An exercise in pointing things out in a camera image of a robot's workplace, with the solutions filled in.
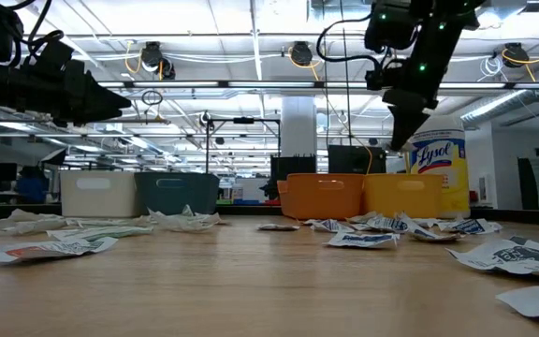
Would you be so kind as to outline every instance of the desk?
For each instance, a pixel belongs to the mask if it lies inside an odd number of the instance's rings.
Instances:
[[[258,232],[280,216],[227,216],[209,233],[120,239],[91,256],[0,265],[0,337],[539,336],[539,320],[494,296],[538,286],[464,267],[445,247],[403,237],[398,250],[327,248],[329,233]],[[0,243],[44,241],[45,235]]]

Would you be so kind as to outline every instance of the plastic storage bin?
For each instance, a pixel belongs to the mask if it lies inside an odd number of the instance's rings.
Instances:
[[[363,187],[363,212],[394,217],[437,218],[442,200],[441,174],[369,174]]]
[[[290,174],[278,182],[282,213],[296,219],[344,219],[360,214],[362,174]]]
[[[179,214],[184,205],[193,212],[211,214],[220,188],[220,179],[201,173],[135,173],[137,194],[145,207],[166,215]]]
[[[127,218],[142,214],[134,173],[63,171],[60,181],[63,216]]]

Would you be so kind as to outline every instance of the yellow bin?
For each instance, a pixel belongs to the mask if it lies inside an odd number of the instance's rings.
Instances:
[[[442,174],[369,174],[363,186],[365,212],[386,217],[405,212],[415,218],[437,218],[442,199]]]

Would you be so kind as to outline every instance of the white pillar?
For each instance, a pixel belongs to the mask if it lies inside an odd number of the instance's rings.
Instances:
[[[317,154],[314,97],[282,98],[282,156]]]

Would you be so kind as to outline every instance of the orange bin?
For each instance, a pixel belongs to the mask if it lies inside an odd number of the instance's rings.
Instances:
[[[405,212],[414,218],[437,218],[442,200],[442,174],[369,174],[363,186],[363,212],[386,217]]]
[[[290,174],[278,182],[282,213],[296,219],[344,219],[360,214],[362,174]]]

